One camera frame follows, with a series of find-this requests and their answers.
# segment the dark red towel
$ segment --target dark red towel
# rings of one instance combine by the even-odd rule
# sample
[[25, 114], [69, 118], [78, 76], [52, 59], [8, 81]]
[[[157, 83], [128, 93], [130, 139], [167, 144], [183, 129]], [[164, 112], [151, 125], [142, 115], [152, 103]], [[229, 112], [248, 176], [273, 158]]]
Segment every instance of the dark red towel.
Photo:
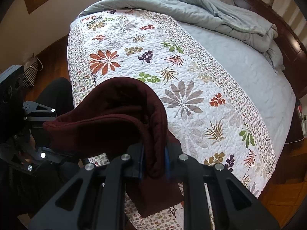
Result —
[[167, 129], [162, 102], [145, 83], [128, 77], [106, 80], [74, 110], [43, 127], [52, 136], [53, 150], [75, 152], [80, 158], [105, 152], [112, 160], [141, 138], [147, 175], [140, 184], [127, 184], [126, 188], [141, 216], [183, 200], [178, 185], [163, 176], [166, 141], [179, 141]]

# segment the striped bag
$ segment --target striped bag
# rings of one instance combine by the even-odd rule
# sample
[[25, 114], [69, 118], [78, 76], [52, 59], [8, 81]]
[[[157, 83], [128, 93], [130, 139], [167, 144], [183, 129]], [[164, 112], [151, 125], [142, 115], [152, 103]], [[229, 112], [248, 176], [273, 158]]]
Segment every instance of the striped bag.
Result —
[[25, 65], [25, 71], [23, 73], [23, 82], [24, 82], [25, 87], [27, 88], [32, 88], [34, 86], [34, 81], [35, 81], [37, 72], [40, 72], [43, 69], [43, 64], [39, 60], [39, 58], [37, 56], [33, 56], [33, 58], [36, 58], [36, 59], [33, 60], [34, 62], [28, 68], [26, 68], [26, 65]]

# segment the silver screw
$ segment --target silver screw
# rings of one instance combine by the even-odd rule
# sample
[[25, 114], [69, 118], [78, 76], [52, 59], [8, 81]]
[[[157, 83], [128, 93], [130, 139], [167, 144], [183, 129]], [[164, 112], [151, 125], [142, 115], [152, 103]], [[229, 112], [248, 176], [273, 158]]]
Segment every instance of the silver screw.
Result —
[[216, 165], [214, 165], [214, 167], [216, 170], [219, 170], [219, 171], [224, 169], [224, 165], [221, 163], [217, 163]]
[[189, 156], [187, 154], [180, 154], [178, 158], [181, 161], [186, 161], [188, 160]]
[[120, 157], [123, 161], [128, 161], [130, 159], [130, 155], [129, 154], [123, 154], [121, 157]]
[[92, 164], [92, 163], [88, 163], [88, 164], [86, 164], [86, 165], [84, 166], [85, 170], [87, 170], [87, 171], [92, 170], [94, 167], [95, 167], [95, 165]]

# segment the wooden headboard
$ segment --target wooden headboard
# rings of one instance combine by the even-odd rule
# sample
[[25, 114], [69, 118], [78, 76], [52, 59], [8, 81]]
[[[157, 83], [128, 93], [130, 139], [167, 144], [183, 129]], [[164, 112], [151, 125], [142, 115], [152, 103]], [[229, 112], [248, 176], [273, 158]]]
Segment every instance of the wooden headboard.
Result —
[[235, 5], [256, 12], [277, 26], [275, 40], [284, 60], [283, 71], [297, 99], [307, 94], [307, 51], [290, 26], [261, 0], [233, 0]]

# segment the quilt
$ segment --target quilt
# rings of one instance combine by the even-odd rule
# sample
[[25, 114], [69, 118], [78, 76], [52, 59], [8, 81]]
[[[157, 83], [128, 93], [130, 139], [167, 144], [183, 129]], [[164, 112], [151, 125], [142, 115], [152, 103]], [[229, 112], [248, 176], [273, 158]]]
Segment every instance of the quilt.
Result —
[[[205, 165], [224, 164], [256, 197], [271, 177], [276, 157], [257, 108], [172, 17], [112, 9], [78, 18], [69, 34], [68, 70], [74, 106], [104, 80], [138, 79], [165, 105], [168, 128], [184, 153]], [[89, 137], [103, 144], [108, 136]], [[100, 166], [107, 158], [90, 161]], [[126, 196], [125, 212], [136, 229], [183, 229], [184, 202], [143, 219]], [[214, 229], [212, 214], [211, 223]]]

